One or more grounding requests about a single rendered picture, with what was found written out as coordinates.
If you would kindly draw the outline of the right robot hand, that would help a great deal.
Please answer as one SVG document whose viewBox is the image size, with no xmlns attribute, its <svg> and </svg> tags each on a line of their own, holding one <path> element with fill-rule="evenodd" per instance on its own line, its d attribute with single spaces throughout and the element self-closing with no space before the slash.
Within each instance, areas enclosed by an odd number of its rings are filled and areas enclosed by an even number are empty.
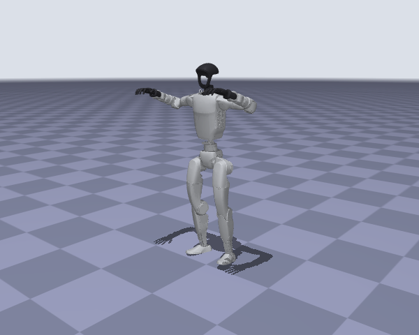
<svg viewBox="0 0 419 335">
<path fill-rule="evenodd" d="M 136 90 L 136 92 L 135 92 L 135 94 L 141 94 L 141 92 L 143 92 L 143 94 L 145 94 L 145 93 L 147 93 L 147 94 L 149 94 L 151 97 L 156 97 L 156 96 L 158 96 L 158 97 L 161 97 L 161 92 L 160 91 L 157 91 L 156 89 L 151 89 L 151 88 L 140 88 L 140 89 L 137 89 Z"/>
</svg>

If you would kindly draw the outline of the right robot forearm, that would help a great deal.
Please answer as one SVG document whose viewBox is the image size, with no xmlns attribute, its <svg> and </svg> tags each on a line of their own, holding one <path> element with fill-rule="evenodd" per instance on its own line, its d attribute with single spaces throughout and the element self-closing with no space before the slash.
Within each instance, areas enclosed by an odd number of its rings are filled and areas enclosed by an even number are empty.
<svg viewBox="0 0 419 335">
<path fill-rule="evenodd" d="M 157 91 L 159 91 L 159 90 L 157 90 Z M 171 95 L 168 95 L 168 94 L 165 94 L 165 93 L 161 92 L 161 97 L 156 96 L 156 97 L 152 97 L 152 98 L 156 99 L 158 101 L 161 101 L 161 102 L 163 102 L 167 105 L 171 105 L 174 101 L 174 98 L 178 98 L 178 97 L 171 96 Z"/>
</svg>

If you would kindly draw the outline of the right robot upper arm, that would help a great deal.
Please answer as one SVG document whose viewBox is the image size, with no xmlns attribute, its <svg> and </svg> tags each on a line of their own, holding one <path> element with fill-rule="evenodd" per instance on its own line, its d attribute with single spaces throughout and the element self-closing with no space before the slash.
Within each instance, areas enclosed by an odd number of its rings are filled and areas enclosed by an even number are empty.
<svg viewBox="0 0 419 335">
<path fill-rule="evenodd" d="M 179 109 L 182 106 L 190 106 L 193 107 L 193 96 L 195 94 L 191 94 L 189 96 L 184 96 L 181 99 L 174 98 L 173 103 L 171 104 L 172 108 Z"/>
</svg>

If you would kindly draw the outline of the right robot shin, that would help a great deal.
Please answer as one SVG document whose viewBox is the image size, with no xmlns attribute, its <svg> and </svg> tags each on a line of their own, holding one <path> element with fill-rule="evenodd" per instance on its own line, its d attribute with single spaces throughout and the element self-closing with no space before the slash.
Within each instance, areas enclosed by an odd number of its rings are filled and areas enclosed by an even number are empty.
<svg viewBox="0 0 419 335">
<path fill-rule="evenodd" d="M 191 207 L 191 209 L 192 209 L 192 215 L 193 215 L 193 222 L 194 222 L 195 229 L 198 235 L 198 240 L 199 242 L 201 242 L 200 245 L 202 247 L 207 247 L 208 215 L 198 214 L 197 212 L 195 212 L 193 207 Z"/>
</svg>

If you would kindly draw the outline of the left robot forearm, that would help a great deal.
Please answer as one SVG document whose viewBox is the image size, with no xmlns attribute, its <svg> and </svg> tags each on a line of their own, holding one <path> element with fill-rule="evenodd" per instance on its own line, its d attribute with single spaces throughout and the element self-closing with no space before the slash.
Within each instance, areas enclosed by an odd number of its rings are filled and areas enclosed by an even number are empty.
<svg viewBox="0 0 419 335">
<path fill-rule="evenodd" d="M 235 91 L 232 91 L 232 92 L 237 94 L 237 92 L 235 92 Z M 253 99 L 251 99 L 249 97 L 245 97 L 242 94 L 237 94 L 237 98 L 235 100 L 233 100 L 231 98 L 226 99 L 226 100 L 234 102 L 235 104 L 243 107 L 244 109 L 249 108 L 252 104 L 252 101 L 256 103 L 256 101 L 254 101 Z"/>
</svg>

